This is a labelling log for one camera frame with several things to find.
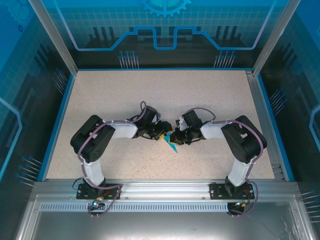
blue triangular piece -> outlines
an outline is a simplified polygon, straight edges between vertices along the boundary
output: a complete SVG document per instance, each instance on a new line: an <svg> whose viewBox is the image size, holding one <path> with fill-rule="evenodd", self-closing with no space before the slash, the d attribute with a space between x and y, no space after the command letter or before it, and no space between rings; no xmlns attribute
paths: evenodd
<svg viewBox="0 0 320 240"><path fill-rule="evenodd" d="M170 135L171 135L171 133L167 133L166 136L165 136L163 139L170 145L170 147L171 147L176 153L178 153L177 148L176 148L176 145L173 144L173 143L171 143L171 142L169 142L169 140L170 140Z"/></svg>

black mounting bracket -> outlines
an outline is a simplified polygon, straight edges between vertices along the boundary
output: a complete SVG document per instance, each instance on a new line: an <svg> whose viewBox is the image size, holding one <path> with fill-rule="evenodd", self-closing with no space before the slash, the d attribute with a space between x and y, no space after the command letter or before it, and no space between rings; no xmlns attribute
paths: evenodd
<svg viewBox="0 0 320 240"><path fill-rule="evenodd" d="M116 184L105 184L104 187L112 187ZM104 200L113 200L118 192L119 188L114 188L114 189L110 189L110 190L104 190L103 191L103 199ZM95 200L96 198L101 197L101 193L97 194L97 193L93 193L92 191L90 191L90 189L87 187L86 184L81 183L78 186L78 190L76 193L76 199L85 199L85 200Z"/></svg>
<svg viewBox="0 0 320 240"><path fill-rule="evenodd" d="M244 192L245 190L248 190L250 200L255 199L255 193L254 189L252 187L252 184L244 183L241 186L238 187L235 194L230 196L230 194L227 192L225 188L225 183L216 183L213 182L209 185L209 193L210 193L210 199L211 200L247 200L248 195Z"/></svg>

gear graphic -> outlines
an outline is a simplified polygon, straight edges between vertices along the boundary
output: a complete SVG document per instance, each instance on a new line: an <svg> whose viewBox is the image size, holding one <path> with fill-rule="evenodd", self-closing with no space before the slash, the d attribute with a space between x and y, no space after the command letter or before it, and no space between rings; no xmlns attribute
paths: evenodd
<svg viewBox="0 0 320 240"><path fill-rule="evenodd" d="M28 0L2 0L0 6L1 3L6 6L8 12L18 24L21 25L27 20L30 11Z"/></svg>
<svg viewBox="0 0 320 240"><path fill-rule="evenodd" d="M150 14L166 18L168 15L173 17L174 14L180 14L181 10L186 10L191 0L141 0L141 3L144 10L149 10Z"/></svg>

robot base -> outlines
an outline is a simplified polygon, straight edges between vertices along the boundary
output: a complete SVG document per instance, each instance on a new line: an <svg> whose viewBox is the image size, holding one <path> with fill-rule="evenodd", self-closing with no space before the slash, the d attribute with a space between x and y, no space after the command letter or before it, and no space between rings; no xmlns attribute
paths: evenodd
<svg viewBox="0 0 320 240"><path fill-rule="evenodd" d="M103 184L101 187L112 187L116 184ZM88 183L81 183L78 186L78 190L76 193L76 199L84 199L84 200L95 200L98 197L103 196L104 200L113 200L117 194L118 188L110 189L110 190L99 190L90 186Z"/></svg>
<svg viewBox="0 0 320 240"><path fill-rule="evenodd" d="M210 199L211 200L247 200L248 195L244 192L248 190L250 193L250 200L255 199L254 189L251 184L244 183L238 186L236 192L230 196L226 190L225 183L213 182L209 185Z"/></svg>

beige tabletop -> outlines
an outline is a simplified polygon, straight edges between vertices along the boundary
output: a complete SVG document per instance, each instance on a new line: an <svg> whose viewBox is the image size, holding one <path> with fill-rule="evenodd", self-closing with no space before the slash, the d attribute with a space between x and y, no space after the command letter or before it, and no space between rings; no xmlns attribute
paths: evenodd
<svg viewBox="0 0 320 240"><path fill-rule="evenodd" d="M261 129L243 70L79 71L47 178L82 177L72 136L91 115L124 120L139 114L142 100L173 127L190 108L204 107L214 111L217 121L246 115ZM212 117L201 110L197 114L203 122ZM164 140L112 139L101 157L102 171L107 179L224 179L234 162L225 139L201 140L177 146L177 151ZM266 149L250 177L274 178Z"/></svg>

